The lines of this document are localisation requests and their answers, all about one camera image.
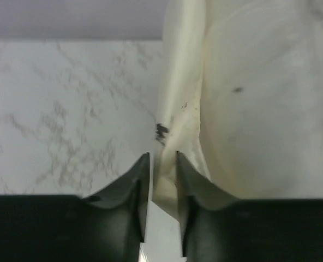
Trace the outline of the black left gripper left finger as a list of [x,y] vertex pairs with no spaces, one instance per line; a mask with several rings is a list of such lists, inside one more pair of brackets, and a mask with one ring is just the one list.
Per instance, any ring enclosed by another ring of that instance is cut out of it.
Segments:
[[0,261],[138,261],[150,157],[85,198],[0,195]]

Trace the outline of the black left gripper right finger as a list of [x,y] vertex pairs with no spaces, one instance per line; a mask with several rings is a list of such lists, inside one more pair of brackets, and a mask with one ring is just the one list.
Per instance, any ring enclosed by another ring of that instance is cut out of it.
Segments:
[[188,261],[323,261],[323,199],[240,199],[176,154]]

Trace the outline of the cream yellow pillowcase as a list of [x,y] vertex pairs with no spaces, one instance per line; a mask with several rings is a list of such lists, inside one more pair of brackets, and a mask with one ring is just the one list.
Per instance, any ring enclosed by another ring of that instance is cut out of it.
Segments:
[[205,28],[205,1],[169,2],[163,27],[152,200],[173,218],[178,218],[176,152],[184,153],[200,174],[210,176],[199,140]]

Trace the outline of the white pillow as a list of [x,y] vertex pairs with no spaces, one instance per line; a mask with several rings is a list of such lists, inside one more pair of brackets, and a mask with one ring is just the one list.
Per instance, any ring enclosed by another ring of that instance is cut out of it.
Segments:
[[239,198],[323,198],[323,1],[207,1],[201,142]]

